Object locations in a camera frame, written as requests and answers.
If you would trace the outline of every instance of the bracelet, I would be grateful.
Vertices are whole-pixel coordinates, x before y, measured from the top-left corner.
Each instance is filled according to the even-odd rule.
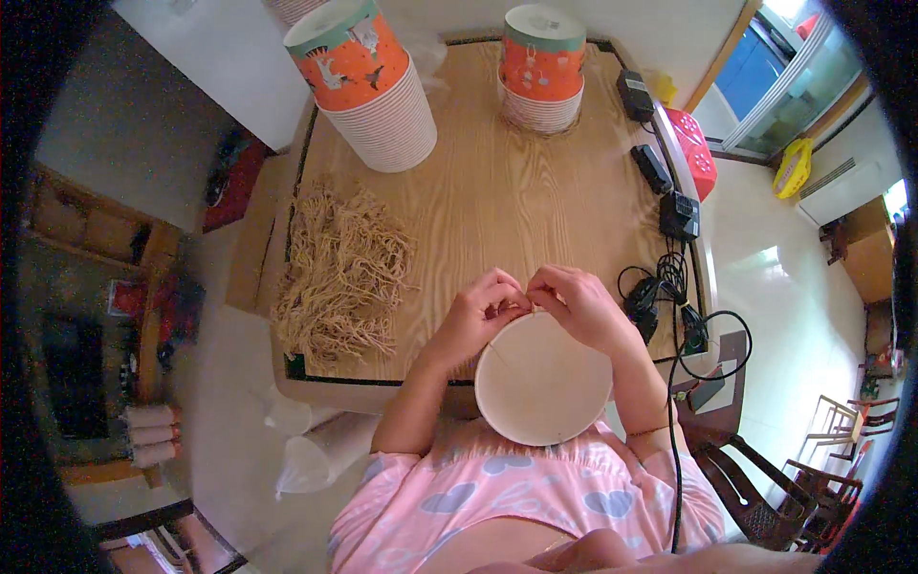
[[[665,424],[661,427],[650,429],[649,431],[640,431],[639,433],[626,434],[625,438],[637,438],[638,436],[644,436],[645,434],[656,433],[657,431],[662,431],[663,429],[668,429],[668,428],[669,428],[669,425]]]

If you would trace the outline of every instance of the air vent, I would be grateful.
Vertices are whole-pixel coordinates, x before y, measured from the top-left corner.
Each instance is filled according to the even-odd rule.
[[[823,187],[828,186],[834,180],[838,179],[838,177],[841,176],[844,172],[847,172],[851,170],[852,168],[854,168],[855,165],[856,165],[855,158],[849,157],[846,162],[842,163],[841,165],[833,169],[828,174],[824,175],[823,177],[820,177],[818,180],[804,187],[800,191],[800,199],[804,199],[808,196],[811,196],[812,194],[816,193]]]

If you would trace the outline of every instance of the pink shirt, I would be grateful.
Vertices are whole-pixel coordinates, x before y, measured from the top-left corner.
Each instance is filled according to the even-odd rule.
[[[680,454],[679,549],[723,538],[711,484]],[[668,552],[676,498],[672,452],[641,464],[597,421],[561,445],[517,445],[483,419],[458,425],[431,452],[370,456],[364,480],[331,527],[331,572],[414,572],[451,536],[490,518],[549,524],[580,538],[615,530],[635,558]]]

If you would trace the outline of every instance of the yellow object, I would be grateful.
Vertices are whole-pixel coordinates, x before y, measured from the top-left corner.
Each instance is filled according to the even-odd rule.
[[[650,88],[650,94],[654,99],[660,100],[665,107],[670,107],[673,98],[676,97],[676,87],[673,85],[673,79],[668,73],[650,70],[647,72],[647,87]]]
[[[775,175],[771,185],[778,199],[785,199],[800,191],[803,183],[810,177],[810,158],[812,156],[812,140],[803,138],[794,140],[784,151],[781,167]]]

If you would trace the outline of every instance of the hand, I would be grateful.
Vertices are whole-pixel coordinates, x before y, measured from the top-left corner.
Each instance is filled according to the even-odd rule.
[[[526,297],[551,313],[572,337],[613,361],[647,355],[637,327],[594,275],[574,267],[545,265],[532,276]]]
[[[421,350],[419,361],[450,371],[531,310],[517,280],[494,267],[456,295],[440,329]]]

